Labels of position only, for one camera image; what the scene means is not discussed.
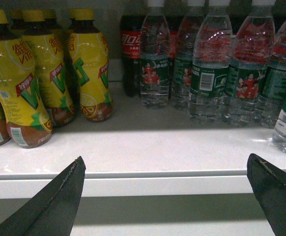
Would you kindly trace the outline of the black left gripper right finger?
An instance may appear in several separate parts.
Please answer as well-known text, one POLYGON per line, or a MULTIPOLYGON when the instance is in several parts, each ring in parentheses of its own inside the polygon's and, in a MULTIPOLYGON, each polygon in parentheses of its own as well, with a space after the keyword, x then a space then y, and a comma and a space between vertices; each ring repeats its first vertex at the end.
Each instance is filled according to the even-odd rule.
POLYGON ((252 153, 247 177, 273 233, 286 236, 286 172, 252 153))

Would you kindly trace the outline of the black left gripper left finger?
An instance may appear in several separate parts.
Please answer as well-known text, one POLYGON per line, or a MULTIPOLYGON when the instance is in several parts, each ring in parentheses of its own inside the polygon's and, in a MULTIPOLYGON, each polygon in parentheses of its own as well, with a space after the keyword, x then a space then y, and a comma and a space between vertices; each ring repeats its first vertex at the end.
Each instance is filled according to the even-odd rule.
POLYGON ((0 236, 69 236, 81 200, 85 170, 79 156, 0 223, 0 236))

